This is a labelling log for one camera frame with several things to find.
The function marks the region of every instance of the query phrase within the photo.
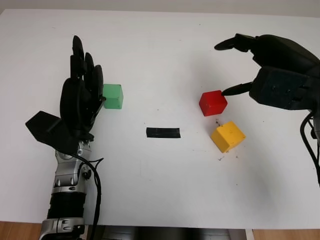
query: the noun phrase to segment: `red cube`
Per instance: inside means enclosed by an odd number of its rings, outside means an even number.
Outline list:
[[[228,102],[221,93],[222,92],[218,90],[204,92],[202,94],[199,105],[205,117],[221,114],[225,110]]]

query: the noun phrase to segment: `yellow cube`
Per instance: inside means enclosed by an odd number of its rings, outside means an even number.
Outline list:
[[[222,153],[234,148],[245,138],[246,135],[243,134],[233,121],[217,127],[211,135],[211,139]]]

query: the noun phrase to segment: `green cube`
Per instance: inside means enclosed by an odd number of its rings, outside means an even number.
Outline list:
[[[122,109],[124,94],[120,84],[103,84],[104,108]]]

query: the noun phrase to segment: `black strip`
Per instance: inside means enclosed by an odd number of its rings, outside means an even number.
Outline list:
[[[147,138],[158,138],[158,139],[179,139],[180,128],[159,128],[159,127],[147,127],[146,128]]]

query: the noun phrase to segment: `white wall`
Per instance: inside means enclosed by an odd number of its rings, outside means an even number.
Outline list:
[[[0,0],[4,9],[77,9],[320,17],[320,0]]]

